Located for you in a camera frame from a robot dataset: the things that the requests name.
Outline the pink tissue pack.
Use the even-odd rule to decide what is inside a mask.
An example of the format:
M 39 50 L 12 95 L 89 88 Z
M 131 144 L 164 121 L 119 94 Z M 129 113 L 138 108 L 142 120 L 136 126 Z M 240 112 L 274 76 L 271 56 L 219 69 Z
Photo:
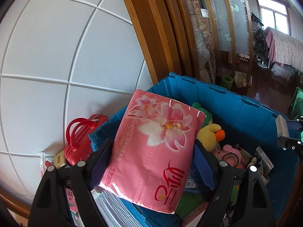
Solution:
M 205 114 L 170 98 L 137 90 L 119 125 L 100 187 L 141 207 L 175 212 Z

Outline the white green patch box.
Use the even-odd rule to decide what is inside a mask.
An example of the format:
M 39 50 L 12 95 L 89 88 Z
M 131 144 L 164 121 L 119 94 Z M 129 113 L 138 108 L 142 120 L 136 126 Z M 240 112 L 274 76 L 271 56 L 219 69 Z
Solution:
M 277 137 L 290 137 L 286 120 L 279 114 L 275 119 L 277 128 Z

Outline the red mini suitcase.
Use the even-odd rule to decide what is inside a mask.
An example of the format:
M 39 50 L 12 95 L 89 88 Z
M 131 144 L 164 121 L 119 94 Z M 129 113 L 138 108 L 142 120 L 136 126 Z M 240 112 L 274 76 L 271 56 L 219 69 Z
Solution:
M 87 160 L 92 153 L 91 140 L 88 135 L 106 121 L 109 121 L 109 118 L 100 113 L 89 118 L 76 118 L 68 124 L 65 131 L 67 146 L 64 149 L 64 155 L 72 166 L 81 160 Z

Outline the gold small box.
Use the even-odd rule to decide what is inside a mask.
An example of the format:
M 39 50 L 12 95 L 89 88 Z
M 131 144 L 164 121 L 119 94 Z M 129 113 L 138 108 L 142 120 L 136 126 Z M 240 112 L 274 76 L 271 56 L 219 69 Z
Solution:
M 56 154 L 53 158 L 53 165 L 60 169 L 66 164 L 66 158 L 64 154 L 64 150 L 60 151 L 58 154 Z

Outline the yellow duck plush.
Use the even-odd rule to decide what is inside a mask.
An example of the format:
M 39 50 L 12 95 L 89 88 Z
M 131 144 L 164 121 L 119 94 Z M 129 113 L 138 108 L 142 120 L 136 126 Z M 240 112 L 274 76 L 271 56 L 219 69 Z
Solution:
M 224 140 L 224 138 L 225 131 L 218 124 L 208 124 L 200 129 L 197 135 L 197 139 L 208 152 L 214 150 L 217 143 Z

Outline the red white tissue box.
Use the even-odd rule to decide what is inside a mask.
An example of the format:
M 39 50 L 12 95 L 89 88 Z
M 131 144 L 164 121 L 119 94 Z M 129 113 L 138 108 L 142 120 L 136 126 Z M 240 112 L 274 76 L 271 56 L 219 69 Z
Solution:
M 47 168 L 49 166 L 52 166 L 53 164 L 51 161 L 46 159 L 44 151 L 38 152 L 38 155 L 40 157 L 40 174 L 41 174 L 41 178 L 42 178 L 45 171 L 47 170 Z

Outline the blue plastic storage crate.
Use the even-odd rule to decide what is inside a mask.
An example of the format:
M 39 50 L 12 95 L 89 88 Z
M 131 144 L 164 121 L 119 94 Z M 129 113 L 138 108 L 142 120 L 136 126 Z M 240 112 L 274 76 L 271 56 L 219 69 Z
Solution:
M 270 172 L 271 181 L 266 187 L 277 226 L 286 222 L 288 205 L 295 202 L 291 197 L 294 195 L 294 184 L 297 184 L 295 178 L 299 158 L 292 150 L 284 151 L 277 145 L 275 119 L 281 113 L 248 97 L 227 91 L 225 88 L 176 73 L 170 73 L 147 91 L 190 106 L 197 101 L 212 114 L 213 121 L 225 130 L 227 144 L 239 144 L 250 154 L 260 146 L 274 165 Z M 106 138 L 114 140 L 125 111 L 126 107 L 113 115 L 94 133 L 88 135 L 94 151 L 101 147 Z M 122 201 L 135 217 L 139 217 L 149 226 L 181 226 L 182 224 L 179 216 L 153 212 L 125 200 Z

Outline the green rolled mat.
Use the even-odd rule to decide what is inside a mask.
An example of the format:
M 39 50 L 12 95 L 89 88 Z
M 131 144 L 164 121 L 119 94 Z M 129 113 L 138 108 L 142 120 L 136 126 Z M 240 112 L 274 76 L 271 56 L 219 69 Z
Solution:
M 229 91 L 232 88 L 233 82 L 234 82 L 234 79 L 232 77 L 228 76 L 228 75 L 223 75 L 221 77 L 221 86 L 223 88 L 228 89 Z

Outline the rolled patterned carpet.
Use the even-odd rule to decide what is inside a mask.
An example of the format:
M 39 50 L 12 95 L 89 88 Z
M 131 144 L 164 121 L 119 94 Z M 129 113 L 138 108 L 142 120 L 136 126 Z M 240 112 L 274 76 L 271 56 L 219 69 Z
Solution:
M 202 81 L 215 82 L 216 59 L 213 35 L 209 21 L 209 12 L 204 0 L 186 0 L 192 21 Z

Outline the wooden bed frame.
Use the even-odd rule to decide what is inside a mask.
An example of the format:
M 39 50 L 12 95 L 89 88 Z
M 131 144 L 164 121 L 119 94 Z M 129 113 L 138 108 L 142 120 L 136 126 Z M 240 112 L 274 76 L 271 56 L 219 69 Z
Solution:
M 124 0 L 151 80 L 174 72 L 199 78 L 198 53 L 185 0 Z

